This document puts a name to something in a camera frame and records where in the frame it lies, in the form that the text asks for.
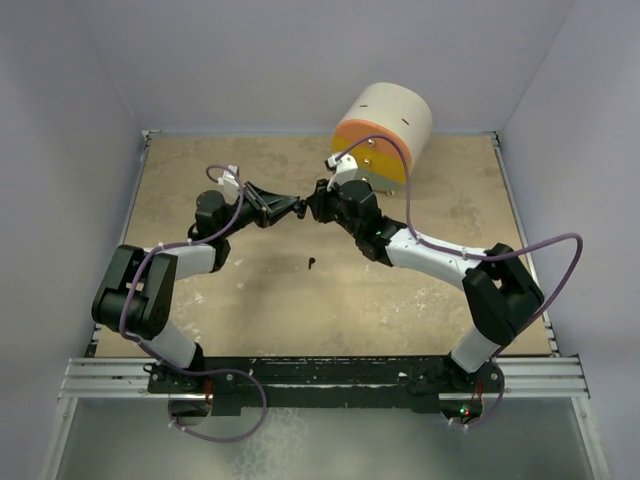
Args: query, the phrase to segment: white cylinder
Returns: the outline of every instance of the white cylinder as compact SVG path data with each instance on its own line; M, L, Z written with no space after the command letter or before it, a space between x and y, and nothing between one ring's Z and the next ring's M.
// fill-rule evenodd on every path
M374 83L360 94L333 133L332 150L344 150L355 141L372 135L391 137L401 148L409 171L422 153L433 126L427 103L411 90L392 83ZM389 142L375 140L359 145L351 152L363 174L389 185L405 183L400 155Z

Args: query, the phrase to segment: purple cable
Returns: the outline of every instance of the purple cable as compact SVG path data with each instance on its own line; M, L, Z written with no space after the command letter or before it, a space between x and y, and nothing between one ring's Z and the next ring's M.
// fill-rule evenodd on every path
M241 433L240 435L237 435L235 437L213 437L211 435L205 435L204 433L199 433L199 432L196 432L195 430L191 430L190 428L184 427L184 426L182 426L182 425L180 425L178 423L178 419L173 416L173 414L171 413L170 406L167 404L167 412L169 413L169 420L171 420L171 422L173 423L173 425L176 428L178 428L179 430L183 431L184 433L188 433L189 435L197 437L197 438L200 438L201 440L207 440L208 442L234 443L234 442L239 442L240 440L244 440L245 438L248 438L251 435L253 435L262 426L262 424L264 423L265 419L267 418L267 394L264 391L264 388L262 387L262 385L260 385L260 382L258 382L258 380L253 378L248 373L243 372L242 370L236 370L235 368L218 368L216 370L205 370L203 372L192 372L190 370L185 370L183 368L180 368L180 367L178 367L176 365L173 365L172 363L164 360L156 352L154 352L150 348L146 347L145 345L141 344L139 346L142 349L142 351L145 352L147 355L155 358L156 360L160 360L162 363L164 363L171 370L173 370L175 372L178 372L178 373L181 373L182 375L189 375L189 376L192 376L192 377L209 377L209 376L212 376L212 375L226 375L228 373L231 373L233 375L240 375L240 376L243 376L243 377L249 379L249 381L251 381L256 386L256 388L258 389L258 392L260 392L260 399L262 400L262 408L260 410L260 418L258 418L258 421L255 423L255 425L253 427L251 427L246 432Z
M260 382L258 382L255 378L250 376L248 373L243 372L242 370L236 370L236 369L233 369L233 368L222 368L222 369L217 369L217 370L207 370L207 371L203 371L203 372L192 372L192 371L189 371L189 370L185 370L185 369L180 368L180 367L178 367L176 365L173 365L172 363L170 363L167 360L165 360L162 357L160 357L160 355L158 355L156 352L154 352L153 350L151 350L150 348L148 348L144 344L142 344L141 341L140 341L140 338L138 338L137 336L129 335L127 333L127 313L129 312L129 308L131 306L131 301L133 299L133 295L135 294L136 287L137 287L138 283L140 283L140 278L142 277L142 273L144 272L144 269L149 264L151 259L155 255L157 255L159 252L162 252L162 251L165 251L165 250L170 250L172 248L178 248L178 247L186 247L186 246L189 246L189 245L192 245L192 246L202 245L202 244L208 243L208 242L210 242L212 240L215 240L220 235L222 235L227 230L229 230L231 228L231 226L235 223L235 221L238 219L238 216L240 215L240 210L242 209L242 204L244 202L244 191L243 191L242 182L240 181L240 177L238 177L236 172L234 172L233 170L231 170L228 167L224 167L222 165L210 165L206 169L206 174L207 174L207 177L209 178L209 180L211 180L213 182L215 182L216 180L211 176L210 172L211 172L211 170L213 170L215 168L219 168L219 169L224 170L225 172L228 172L229 174L231 174L231 176L233 176L233 179L238 184L238 191L239 191L238 206L236 207L235 211L233 212L233 215L231 216L231 219L229 220L229 222L224 227L222 227L216 233L214 233L213 235L210 235L207 238L204 238L202 240L198 240L198 241L195 241L195 242L176 242L176 243L169 243L167 245L159 245L159 246L153 248L149 253L147 253L145 255L144 259L142 260L142 262L140 262L140 265L138 266L138 269L136 270L136 273L133 276L133 280L131 280L131 287L129 288L129 292L127 293L127 298L125 299L124 305L122 306L122 313L120 314L120 324L118 326L118 331L119 331L120 335L122 335L122 337L125 338L126 340L134 341L142 349L142 351L144 351L147 355L149 355L149 356L155 358L156 360L164 363L167 367L171 368L172 370L174 370L174 371L176 371L178 373L181 373L182 375L189 375L189 376L192 376L192 377L208 377L208 376L212 376L212 375L231 373L231 374L241 375L241 376L244 376L244 377L248 378L258 388L258 391L260 392L260 397L262 399L262 411L260 413L260 418L258 419L256 424L252 428L250 428L249 430L247 430L245 433L243 433L241 435L238 435L238 436L235 436L235 437L227 437L227 438L212 437L212 436L204 435L202 433L195 432L193 430L190 430L190 429L188 429L186 427L183 427L183 426L179 425L178 422L177 422L177 419L175 419L173 417L173 415L171 414L171 411L169 411L169 418L172 420L173 424L176 427L180 428L180 430L184 431L185 433L188 433L189 435L193 435L194 437L201 438L202 440L208 440L210 442L233 443L233 442L238 442L240 440L244 440L245 438L247 438L250 435L252 435L256 430L258 430L258 428L260 428L260 426L262 425L262 423L264 422L264 420L265 420L265 418L267 416L267 395L266 395L266 393L264 391L264 388L262 388L262 385L260 385Z
M565 285L569 281L569 278L573 274L573 271L575 270L576 265L578 264L578 261L580 260L580 256L582 255L582 249L583 249L582 237L577 233L564 233L562 235L558 235L558 236L549 238L547 240L543 240L542 242L534 243L533 245L529 245L528 247L521 248L520 250L515 250L513 252L504 253L502 255L495 255L495 256L476 255L476 254L472 254L472 253L467 253L465 255L460 250L456 250L455 248L449 248L449 247L443 247L443 246L440 246L440 245L435 245L435 244L433 244L433 243L431 243L431 242L429 242L427 240L424 240L423 238L420 237L419 233L413 227L413 223L411 221L411 179L409 177L409 164L407 162L407 159L404 156L404 152L402 151L402 148L400 148L398 143L393 138L391 138L391 137L389 137L387 135L382 135L382 134L374 134L374 135L369 135L367 137L361 138L360 140L354 142L349 147L347 147L347 149L344 150L342 153L340 153L340 155L338 155L336 157L336 162L339 162L340 159L344 155L349 153L351 150L353 150L355 147L357 147L361 143L366 142L369 139L374 139L374 138L386 140L387 142L389 142L391 144L391 146L398 152L398 155L400 156L400 160L402 161L402 168L404 169L404 176L405 176L405 180L406 180L407 228L409 229L409 232L411 233L413 238L415 238L421 245L424 245L425 247L431 248L432 250L436 250L438 252L448 253L449 255L456 255L456 256L461 257L461 258L465 258L466 257L466 258L470 258L472 260L480 260L480 261L483 261L483 262L501 262L501 261L504 261L504 260L509 260L511 258L517 258L517 257L519 257L521 255L524 255L524 254L527 254L527 253L530 253L530 252L535 252L536 250L540 250L542 248L548 247L550 245L554 245L554 244L562 242L564 240L574 239L576 241L576 251L575 251L575 253L573 255L573 259L571 260L571 263L569 264L569 267L567 268L567 271L565 272L565 274L560 279L560 282L558 283L558 286L555 288L555 290L553 292L551 292L551 295L549 295L549 297L545 300L545 302L543 302L543 304L540 306L540 308L538 308L538 310L535 311L533 316L525 324L524 328L529 327L540 315L542 315L551 306L551 304L555 301L555 299L558 297L558 295L560 295L560 292L562 291L562 289L565 287ZM504 350L504 347L500 348L495 353L495 355L498 355L500 352L502 352L502 350Z
M493 402L493 405L491 405L491 408L489 409L489 411L484 415L482 415L478 420L476 420L473 423L467 423L465 425L461 425L462 427L468 427L468 428L479 427L480 425L485 423L487 420L489 420L496 413L496 411L498 410L498 407L502 403L502 399L504 398L504 372L500 368L500 365L498 365L498 363L495 361L495 358L492 358L491 362L493 363L493 365L496 367L498 371L498 381L500 382L500 392L498 392L496 401Z

